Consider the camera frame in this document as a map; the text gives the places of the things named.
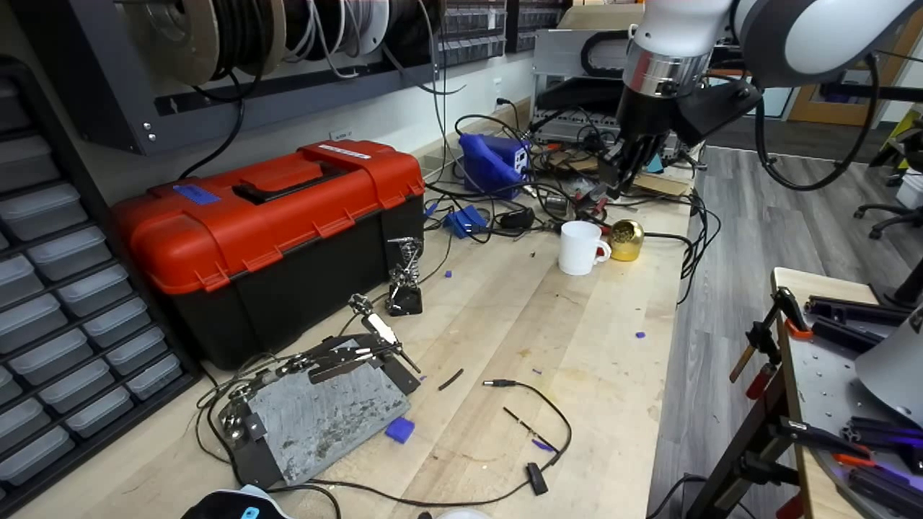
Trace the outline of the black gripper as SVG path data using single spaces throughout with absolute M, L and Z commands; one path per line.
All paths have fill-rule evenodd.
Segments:
M 625 89 L 619 95 L 616 128 L 622 148 L 611 194 L 622 194 L 632 184 L 632 179 L 640 179 L 642 173 L 661 176 L 658 148 L 673 131 L 673 111 L 673 98 L 648 98 L 634 89 Z

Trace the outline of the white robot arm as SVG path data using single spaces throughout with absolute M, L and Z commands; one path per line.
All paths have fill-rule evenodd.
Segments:
M 749 111 L 764 86 L 834 79 L 919 0 L 647 0 L 628 32 L 616 98 L 616 184 L 663 150 L 668 134 L 694 148 Z

